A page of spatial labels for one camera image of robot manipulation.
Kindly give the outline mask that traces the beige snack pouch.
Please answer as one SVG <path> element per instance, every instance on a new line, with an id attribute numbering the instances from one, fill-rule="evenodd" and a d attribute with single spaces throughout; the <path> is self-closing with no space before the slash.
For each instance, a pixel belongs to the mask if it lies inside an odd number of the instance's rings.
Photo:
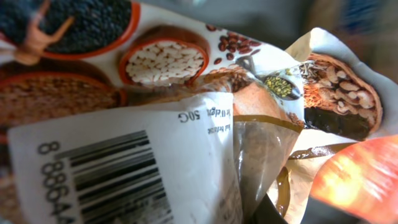
<path id="1" fill-rule="evenodd" d="M 397 84 L 136 1 L 1 2 L 2 223 L 301 223 L 321 166 L 397 134 Z"/>

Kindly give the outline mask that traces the orange tissue pack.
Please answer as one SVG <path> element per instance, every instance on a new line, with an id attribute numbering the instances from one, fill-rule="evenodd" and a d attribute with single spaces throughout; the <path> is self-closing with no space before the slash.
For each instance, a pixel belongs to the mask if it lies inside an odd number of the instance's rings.
<path id="1" fill-rule="evenodd" d="M 397 136 L 337 152 L 317 172 L 310 196 L 369 223 L 397 223 Z"/>

